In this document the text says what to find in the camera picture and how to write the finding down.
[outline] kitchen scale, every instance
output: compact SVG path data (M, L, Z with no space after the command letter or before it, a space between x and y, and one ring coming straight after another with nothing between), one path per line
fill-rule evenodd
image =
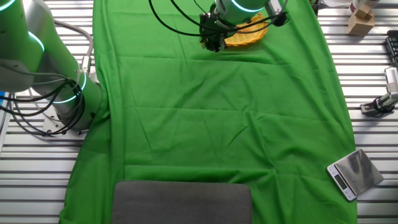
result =
M384 179L362 149L340 159L327 169L349 201Z

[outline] metal bracket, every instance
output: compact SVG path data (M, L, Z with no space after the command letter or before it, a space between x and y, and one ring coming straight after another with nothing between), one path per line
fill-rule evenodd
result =
M44 118L43 131L51 133L63 127L63 124L61 122L54 120L58 119L58 116L52 106L46 111L46 114L53 119L50 119L48 117ZM58 134L54 137L43 136L43 138L48 141L76 141L76 140L83 141L86 138L87 132L88 130L79 131L79 132L69 130L65 134Z
M384 115L387 114L392 114L394 113L394 107L389 108L389 110L386 110L385 108L383 108L383 112L381 112L381 109L376 110L374 109L375 104L379 107L380 106L380 102L379 102L380 98L376 98L373 102L371 103L366 103L361 105L361 112L363 115L366 116L370 116L370 117L374 117L374 118L381 118Z
M2 106L8 108L10 102L7 100L3 100ZM0 153L2 149L2 145L4 143L4 139L6 138L8 122L10 121L10 114L5 111L0 111Z
M81 64L81 67L85 74L89 75L90 74L90 68L91 68L91 57L90 56L84 56L83 57L83 63Z
M312 9L315 13L315 15L318 17L318 12L319 12L319 6L321 4L321 0L310 0Z

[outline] wrinkled fabric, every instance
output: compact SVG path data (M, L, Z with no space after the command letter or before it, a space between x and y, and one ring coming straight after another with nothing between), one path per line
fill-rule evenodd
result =
M170 1L153 2L198 33ZM198 20L193 1L177 4ZM356 202L326 171L355 149L335 66L308 1L287 9L260 42L216 54L164 28L146 0L95 0L103 95L60 223L109 223L122 180L245 184L253 224L356 223Z

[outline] table surface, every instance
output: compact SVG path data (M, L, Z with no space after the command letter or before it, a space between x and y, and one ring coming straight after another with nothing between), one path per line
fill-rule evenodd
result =
M55 19L92 34L93 1L54 0L47 4ZM381 0L374 12L376 26L365 38L346 35L350 13L345 8L322 9L318 20L336 64L356 145L385 178L359 196L358 223L398 223L398 113L377 119L365 117L359 110L361 103L386 93L384 69L389 66L389 58L383 42L388 30L398 30L398 0ZM57 31L81 62L88 41L62 27ZM30 103L21 107L36 110ZM41 128L44 116L32 117L30 121ZM81 142L43 141L25 133L14 120L10 120L6 133L0 133L0 141L2 136L0 223L58 223Z

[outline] black keyboard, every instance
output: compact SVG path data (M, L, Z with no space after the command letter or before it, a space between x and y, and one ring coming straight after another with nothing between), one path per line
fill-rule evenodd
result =
M398 67L398 30L390 30L387 33L386 46L391 58L391 65Z

